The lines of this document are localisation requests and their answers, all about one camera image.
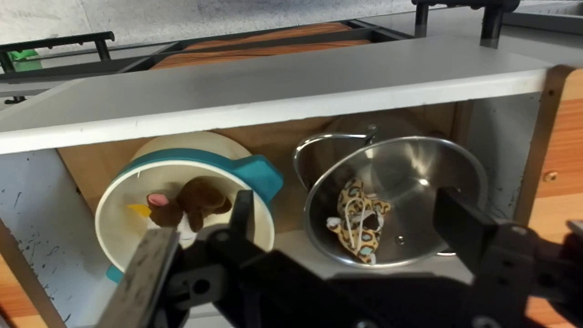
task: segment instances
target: metal bowl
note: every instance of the metal bowl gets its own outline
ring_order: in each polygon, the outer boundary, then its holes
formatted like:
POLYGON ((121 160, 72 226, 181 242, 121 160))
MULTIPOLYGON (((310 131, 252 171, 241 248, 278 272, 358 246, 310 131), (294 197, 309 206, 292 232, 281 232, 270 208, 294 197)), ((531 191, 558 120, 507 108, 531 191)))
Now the metal bowl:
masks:
MULTIPOLYGON (((312 142, 301 144, 296 159, 301 157, 303 148, 321 139, 314 137, 312 142)), ((371 144, 345 157, 316 181, 305 206, 307 233, 323 253, 354 266, 402 266, 436 255, 445 250, 432 224, 438 188, 458 188, 484 206, 487 175, 473 153, 445 139, 403 137, 371 144), (341 190, 356 177, 369 191, 392 204, 378 250, 378 264, 356 261, 327 228, 327 219, 338 217, 341 190)))

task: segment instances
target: wooden panel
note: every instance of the wooden panel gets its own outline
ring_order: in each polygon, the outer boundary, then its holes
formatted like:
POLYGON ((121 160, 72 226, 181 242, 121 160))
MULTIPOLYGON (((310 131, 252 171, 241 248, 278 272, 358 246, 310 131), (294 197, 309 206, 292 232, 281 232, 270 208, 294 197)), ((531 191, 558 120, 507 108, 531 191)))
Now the wooden panel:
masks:
POLYGON ((569 82, 578 93, 569 93, 558 111, 538 197, 583 193, 582 82, 583 75, 569 82))
POLYGON ((132 160, 134 153, 150 139, 106 142, 77 148, 61 148, 61 159, 68 166, 81 195, 92 211, 114 177, 132 160))
POLYGON ((547 328, 573 328, 545 299, 531 297, 527 315, 547 328))
POLYGON ((32 299, 23 290, 15 273, 0 255, 0 308, 15 326, 46 326, 32 299))
POLYGON ((192 44, 187 49, 207 49, 207 47, 238 46, 238 44, 250 44, 250 42, 269 42, 269 40, 283 40, 283 38, 296 38, 296 37, 340 33, 340 31, 351 31, 351 29, 352 27, 340 22, 303 26, 303 27, 292 27, 292 29, 269 31, 269 33, 254 33, 254 35, 238 37, 238 38, 205 40, 205 42, 192 44))
MULTIPOLYGON (((269 40, 285 40, 294 37, 310 37, 310 35, 325 35, 325 33, 340 33, 351 31, 345 24, 325 24, 325 26, 309 26, 298 29, 283 29, 274 33, 261 33, 236 40, 208 40, 201 44, 194 44, 187 47, 187 51, 197 51, 207 47, 221 47, 221 46, 241 46, 252 42, 269 42, 269 40)), ((232 51, 210 51, 210 53, 185 53, 174 55, 161 60, 156 69, 165 68, 185 68, 185 66, 201 66, 201 64, 221 64, 221 62, 234 62, 245 58, 258 58, 258 57, 274 57, 274 55, 290 55, 290 53, 307 53, 307 51, 321 51, 332 47, 351 47, 369 44, 369 40, 338 40, 338 42, 318 42, 318 44, 294 44, 294 46, 276 46, 276 47, 258 47, 258 49, 232 49, 232 51)))
POLYGON ((583 193, 538 199, 529 226, 544 239, 564 242, 571 219, 583 219, 583 193))
POLYGON ((549 71, 545 89, 542 95, 542 108, 533 133, 531 151, 525 166, 524 186, 520 190, 520 199, 516 202, 514 219, 520 222, 529 222, 533 215, 535 199, 538 197, 542 171, 547 159, 547 150, 553 139, 553 128, 562 104, 567 99, 575 99, 573 86, 569 80, 578 80, 582 73, 575 68, 558 66, 549 71))
POLYGON ((17 241, 0 221, 0 312, 15 326, 64 326, 17 241))

